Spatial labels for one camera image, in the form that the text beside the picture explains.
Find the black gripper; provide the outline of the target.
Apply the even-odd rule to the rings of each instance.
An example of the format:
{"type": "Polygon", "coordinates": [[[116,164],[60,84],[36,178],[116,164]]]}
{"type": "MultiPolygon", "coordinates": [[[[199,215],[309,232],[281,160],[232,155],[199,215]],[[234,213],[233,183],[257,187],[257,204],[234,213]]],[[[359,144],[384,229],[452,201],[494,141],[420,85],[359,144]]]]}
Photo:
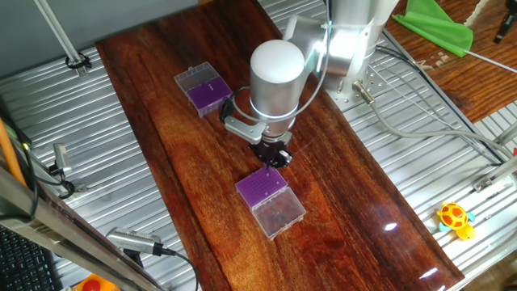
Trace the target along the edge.
{"type": "Polygon", "coordinates": [[[264,137],[256,145],[249,144],[249,148],[265,166],[273,168],[287,167],[293,158],[293,154],[288,151],[290,141],[290,135],[283,135],[273,139],[264,137]]]}

